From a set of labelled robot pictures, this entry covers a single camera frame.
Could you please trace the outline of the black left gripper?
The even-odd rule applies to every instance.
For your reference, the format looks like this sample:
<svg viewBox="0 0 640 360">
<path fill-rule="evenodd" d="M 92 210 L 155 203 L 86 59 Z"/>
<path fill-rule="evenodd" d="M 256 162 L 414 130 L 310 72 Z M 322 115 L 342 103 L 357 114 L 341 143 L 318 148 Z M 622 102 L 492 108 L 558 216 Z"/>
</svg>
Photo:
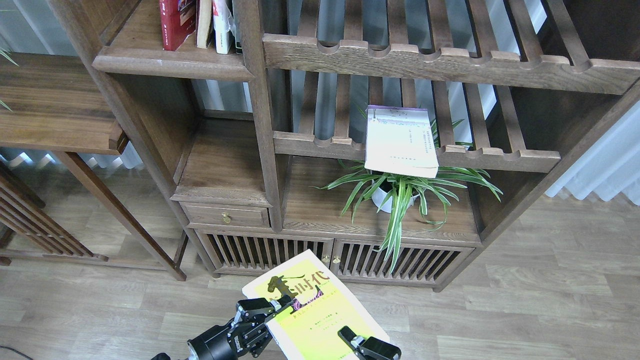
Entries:
<svg viewBox="0 0 640 360">
<path fill-rule="evenodd" d="M 253 298 L 237 302 L 237 312 L 225 325 L 215 325 L 187 341 L 189 360 L 237 360 L 250 353 L 258 357 L 272 340 L 266 323 L 297 300 Z"/>
</svg>

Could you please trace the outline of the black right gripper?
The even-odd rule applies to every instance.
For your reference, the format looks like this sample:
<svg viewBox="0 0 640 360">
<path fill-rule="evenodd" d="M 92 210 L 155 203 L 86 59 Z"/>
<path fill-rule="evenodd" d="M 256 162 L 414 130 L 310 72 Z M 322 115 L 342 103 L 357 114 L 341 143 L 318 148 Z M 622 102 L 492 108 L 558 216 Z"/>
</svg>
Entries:
<svg viewBox="0 0 640 360">
<path fill-rule="evenodd" d="M 337 333 L 352 351 L 356 351 L 360 360 L 400 360 L 402 357 L 402 350 L 399 347 L 374 336 L 365 339 L 347 325 Z"/>
</svg>

